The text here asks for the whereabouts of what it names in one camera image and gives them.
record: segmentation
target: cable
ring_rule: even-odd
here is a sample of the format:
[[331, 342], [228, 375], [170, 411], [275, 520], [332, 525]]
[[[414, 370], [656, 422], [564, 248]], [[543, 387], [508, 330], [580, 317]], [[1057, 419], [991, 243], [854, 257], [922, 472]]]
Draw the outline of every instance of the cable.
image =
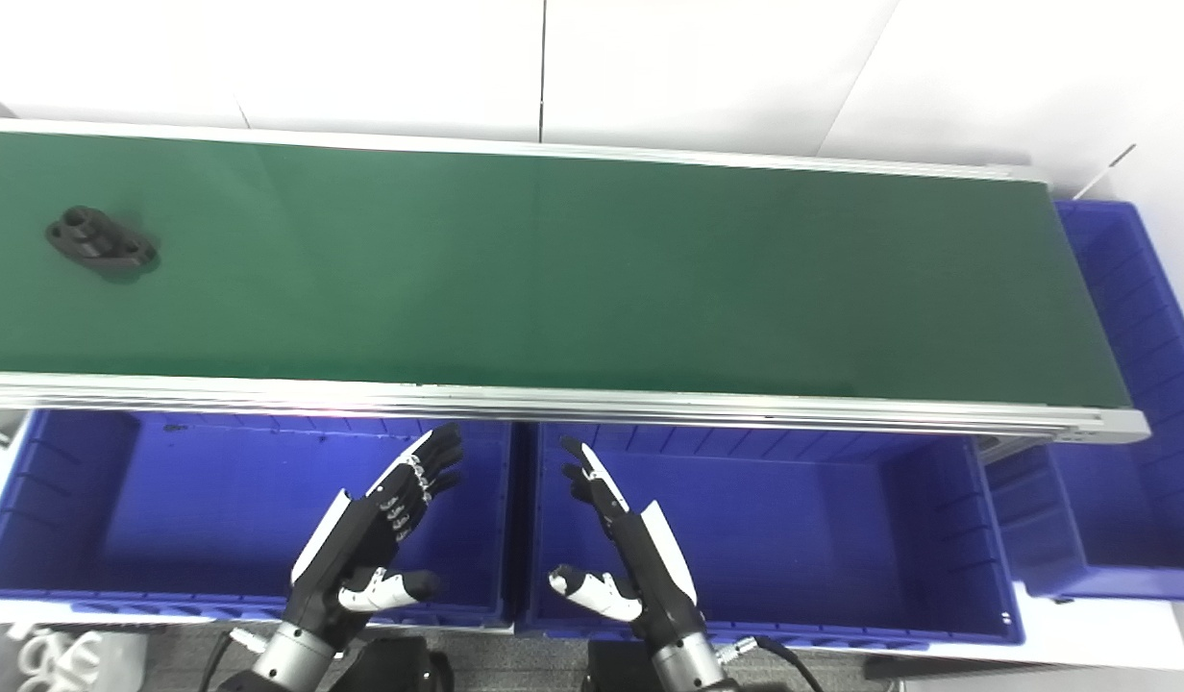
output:
[[220, 665], [220, 659], [224, 658], [224, 653], [227, 652], [230, 643], [232, 643], [232, 635], [227, 632], [220, 634], [220, 640], [212, 648], [212, 652], [208, 654], [208, 662], [204, 666], [204, 678], [200, 678], [200, 691], [198, 692], [208, 692], [208, 686], [212, 684], [217, 666]]
[[755, 636], [754, 641], [755, 643], [758, 643], [758, 647], [760, 649], [767, 649], [768, 652], [772, 652], [777, 656], [780, 656], [785, 661], [792, 664], [793, 667], [796, 667], [798, 671], [802, 671], [802, 678], [806, 679], [806, 683], [810, 685], [811, 690], [813, 690], [815, 692], [824, 692], [824, 688], [822, 688], [819, 681], [815, 679], [815, 675], [810, 673], [810, 669], [807, 669], [806, 664], [802, 662], [802, 659], [799, 659], [798, 655], [791, 652], [789, 647], [785, 647], [784, 643], [780, 643], [776, 639], [771, 639], [771, 636]]

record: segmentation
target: blue storage crate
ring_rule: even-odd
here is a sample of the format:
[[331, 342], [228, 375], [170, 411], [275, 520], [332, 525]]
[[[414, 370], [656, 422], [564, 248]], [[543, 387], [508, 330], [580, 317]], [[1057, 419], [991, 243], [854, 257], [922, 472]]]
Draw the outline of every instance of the blue storage crate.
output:
[[1019, 643], [1009, 570], [963, 437], [540, 425], [528, 607], [517, 630], [629, 636], [548, 588], [561, 563], [624, 574], [571, 498], [561, 435], [593, 446], [632, 508], [658, 500], [714, 639], [921, 649]]
[[1151, 438], [991, 464], [1011, 569], [1034, 596], [1184, 600], [1184, 318], [1132, 205], [1058, 213]]
[[[443, 421], [38, 411], [0, 501], [0, 598], [99, 613], [278, 619], [289, 570], [347, 487]], [[461, 421], [464, 482], [395, 557], [443, 591], [381, 622], [508, 624], [510, 424]]]

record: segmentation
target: gray carpet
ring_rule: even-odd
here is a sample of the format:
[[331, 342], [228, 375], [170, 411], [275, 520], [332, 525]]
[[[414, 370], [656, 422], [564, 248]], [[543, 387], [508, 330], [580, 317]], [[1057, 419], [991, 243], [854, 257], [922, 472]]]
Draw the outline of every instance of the gray carpet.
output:
[[[174, 626], [152, 635], [143, 692], [193, 692], [212, 645], [227, 624]], [[274, 626], [247, 626], [270, 634]], [[522, 639], [501, 634], [426, 632], [430, 649], [446, 653], [456, 671], [459, 692], [575, 692], [586, 662], [584, 641]], [[334, 683], [355, 658], [337, 661], [321, 688]], [[826, 692], [883, 692], [886, 684], [861, 678], [864, 656], [842, 653], [803, 653], [803, 659]], [[220, 665], [220, 679], [245, 669], [253, 656], [233, 645]], [[752, 652], [728, 666], [744, 685], [781, 684], [793, 692], [809, 687], [793, 667], [764, 652]]]

